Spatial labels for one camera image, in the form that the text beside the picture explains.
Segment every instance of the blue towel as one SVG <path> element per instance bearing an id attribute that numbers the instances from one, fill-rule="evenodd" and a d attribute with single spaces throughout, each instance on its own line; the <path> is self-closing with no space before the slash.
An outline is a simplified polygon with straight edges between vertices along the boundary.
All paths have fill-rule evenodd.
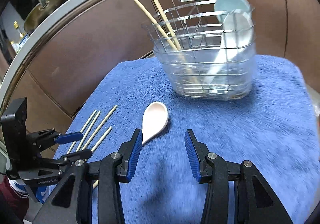
<path id="1" fill-rule="evenodd" d="M 258 78 L 253 90 L 229 102 L 178 96 L 155 58 L 122 62 L 102 80 L 68 130 L 79 131 L 94 110 L 101 110 L 94 130 L 118 105 L 91 142 L 89 148 L 113 127 L 89 162 L 118 151 L 134 129 L 142 127 L 143 112 L 151 102 L 161 101 L 169 111 L 165 130 L 143 146 L 134 178 L 120 185 L 127 224 L 200 222 L 207 184 L 198 184 L 192 176 L 184 145 L 188 128 L 225 160 L 251 160 L 294 224 L 308 217 L 319 183 L 319 142 L 311 100 L 300 71 L 291 62 L 273 56 L 256 60 Z M 55 158 L 69 146 L 60 145 Z M 233 223 L 233 185 L 229 184 L 228 223 Z M 94 224 L 98 222 L 97 191 L 93 193 Z"/>

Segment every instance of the black clamp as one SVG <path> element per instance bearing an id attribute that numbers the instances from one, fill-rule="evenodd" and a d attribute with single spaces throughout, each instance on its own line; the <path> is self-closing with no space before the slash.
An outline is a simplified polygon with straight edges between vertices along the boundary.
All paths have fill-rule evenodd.
<path id="1" fill-rule="evenodd" d="M 83 159 L 68 158 L 71 166 L 62 174 L 33 224 L 90 224 L 93 180 L 99 180 L 99 223 L 125 224 L 119 183 L 131 181 L 141 148 L 142 131 L 136 129 L 131 140 L 123 143 L 118 152 L 101 161 L 86 163 Z"/>
<path id="2" fill-rule="evenodd" d="M 30 187 L 57 184 L 70 160 L 88 159 L 90 150 L 62 156 L 58 160 L 42 158 L 40 152 L 54 144 L 66 144 L 82 139 L 82 133 L 62 135 L 54 128 L 27 134 L 27 98 L 13 100 L 1 116 L 4 142 L 10 159 L 6 170 L 9 179 L 22 179 Z"/>
<path id="3" fill-rule="evenodd" d="M 292 224 L 281 201 L 251 161 L 225 161 L 198 142 L 191 129 L 184 139 L 193 177 L 198 183 L 209 183 L 201 224 L 227 223 L 228 181 L 234 181 L 235 187 L 235 224 Z"/>

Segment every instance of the clear plastic container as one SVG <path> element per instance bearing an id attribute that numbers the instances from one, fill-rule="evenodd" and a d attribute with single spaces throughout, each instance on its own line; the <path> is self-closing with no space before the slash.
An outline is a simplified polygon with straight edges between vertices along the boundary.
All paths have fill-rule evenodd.
<path id="1" fill-rule="evenodd" d="M 256 77 L 251 16 L 242 10 L 201 13 L 201 3 L 196 0 L 164 11 L 172 19 L 159 25 L 167 29 L 170 23 L 175 36 L 167 30 L 168 37 L 164 37 L 152 24 L 148 31 L 154 42 L 153 51 L 176 93 L 194 98 L 240 99 L 251 91 Z M 179 9 L 187 5 L 191 11 L 180 16 Z M 217 15 L 225 15 L 223 23 L 208 23 L 212 17 L 217 22 Z M 178 41 L 181 48 L 174 49 L 169 40 Z"/>

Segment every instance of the cabinet door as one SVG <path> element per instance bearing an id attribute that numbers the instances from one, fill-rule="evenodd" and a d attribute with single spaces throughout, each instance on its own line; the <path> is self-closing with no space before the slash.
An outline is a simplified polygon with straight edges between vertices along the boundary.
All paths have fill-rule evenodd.
<path id="1" fill-rule="evenodd" d="M 150 0 L 139 0 L 155 13 Z M 133 0 L 103 0 L 62 28 L 28 69 L 71 116 L 119 62 L 152 50 L 141 24 L 146 15 Z"/>
<path id="2" fill-rule="evenodd" d="M 308 85 L 320 92 L 320 5 L 317 0 L 287 0 L 285 58 L 297 65 Z"/>

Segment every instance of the wooden chopstick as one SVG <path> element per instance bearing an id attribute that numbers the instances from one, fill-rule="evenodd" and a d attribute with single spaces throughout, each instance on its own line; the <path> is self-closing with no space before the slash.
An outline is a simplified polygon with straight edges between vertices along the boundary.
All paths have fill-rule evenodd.
<path id="1" fill-rule="evenodd" d="M 87 122 L 83 125 L 83 127 L 81 128 L 80 132 L 82 133 L 85 128 L 87 127 L 87 125 L 89 124 L 90 120 L 93 118 L 93 116 L 95 115 L 95 113 L 97 112 L 97 110 L 95 110 L 94 112 L 92 112 L 91 116 L 88 118 Z M 72 142 L 67 154 L 70 154 L 71 150 L 73 149 L 73 147 L 75 146 L 77 141 Z"/>
<path id="2" fill-rule="evenodd" d="M 99 184 L 99 180 L 95 181 L 94 184 L 93 184 L 93 189 L 95 189 Z"/>
<path id="3" fill-rule="evenodd" d="M 147 15 L 147 17 L 151 20 L 153 24 L 155 24 L 156 28 L 160 31 L 160 33 L 163 35 L 164 38 L 168 38 L 167 33 L 162 29 L 162 27 L 158 24 L 158 22 L 155 20 L 154 17 L 147 11 L 147 9 L 138 1 L 134 0 L 134 2 L 139 6 L 140 9 Z M 174 43 L 171 41 L 171 39 L 166 39 L 169 45 L 176 51 L 177 47 L 174 45 Z"/>
<path id="4" fill-rule="evenodd" d="M 153 0 L 153 1 L 154 1 L 155 5 L 157 6 L 157 8 L 158 8 L 158 10 L 160 12 L 160 15 L 161 15 L 162 19 L 164 20 L 164 22 L 165 22 L 165 24 L 166 24 L 171 36 L 173 37 L 173 40 L 174 40 L 175 45 L 177 46 L 177 49 L 180 50 L 181 49 L 180 43 L 179 43 L 179 41 L 178 41 L 174 31 L 173 31 L 173 28 L 171 27 L 170 22 L 168 22 L 168 18 L 166 16 L 166 14 L 164 13 L 160 2 L 158 0 Z"/>

